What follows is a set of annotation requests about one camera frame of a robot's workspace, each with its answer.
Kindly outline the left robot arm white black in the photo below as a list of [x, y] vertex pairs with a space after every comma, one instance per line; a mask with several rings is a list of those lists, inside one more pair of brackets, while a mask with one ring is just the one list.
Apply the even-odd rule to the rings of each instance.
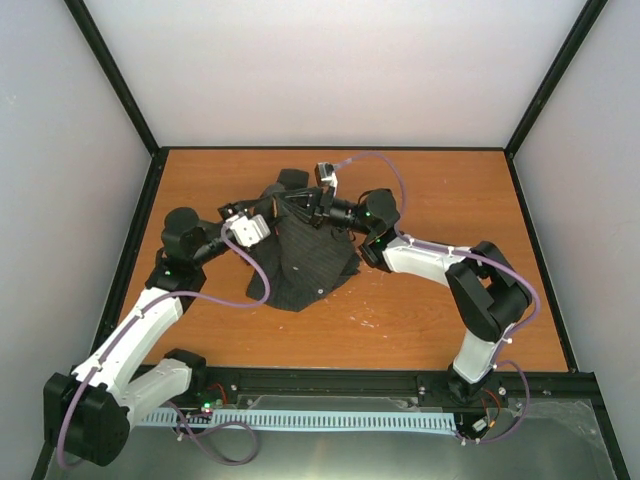
[[70, 374], [56, 373], [45, 384], [45, 439], [62, 469], [74, 466], [68, 455], [99, 466], [111, 463], [130, 431], [155, 409], [179, 396], [193, 403], [206, 395], [206, 360], [193, 352], [174, 349], [152, 370], [136, 372], [164, 333], [204, 296], [205, 264], [229, 250], [247, 257], [250, 247], [269, 236], [267, 221], [252, 210], [255, 204], [220, 208], [218, 223], [202, 220], [189, 207], [166, 215], [154, 268], [125, 319]]

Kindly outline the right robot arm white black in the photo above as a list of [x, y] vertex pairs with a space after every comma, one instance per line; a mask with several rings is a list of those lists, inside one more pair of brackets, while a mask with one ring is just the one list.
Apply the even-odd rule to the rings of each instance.
[[478, 394], [504, 344], [527, 319], [525, 314], [539, 311], [535, 289], [514, 271], [495, 244], [456, 247], [399, 232], [400, 213], [388, 189], [367, 191], [357, 202], [336, 198], [332, 187], [280, 192], [274, 211], [290, 213], [313, 227], [330, 224], [359, 233], [364, 239], [358, 250], [368, 266], [449, 288], [466, 328], [448, 368], [448, 389], [459, 404], [470, 403]]

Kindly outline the dark pinstriped shirt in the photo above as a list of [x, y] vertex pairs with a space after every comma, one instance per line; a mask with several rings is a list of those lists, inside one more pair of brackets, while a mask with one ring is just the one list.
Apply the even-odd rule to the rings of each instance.
[[250, 256], [268, 278], [266, 304], [274, 309], [300, 312], [360, 273], [361, 260], [346, 230], [308, 225], [274, 197], [306, 188], [308, 182], [307, 172], [283, 169], [255, 207], [257, 213], [275, 222], [269, 237], [250, 249]]

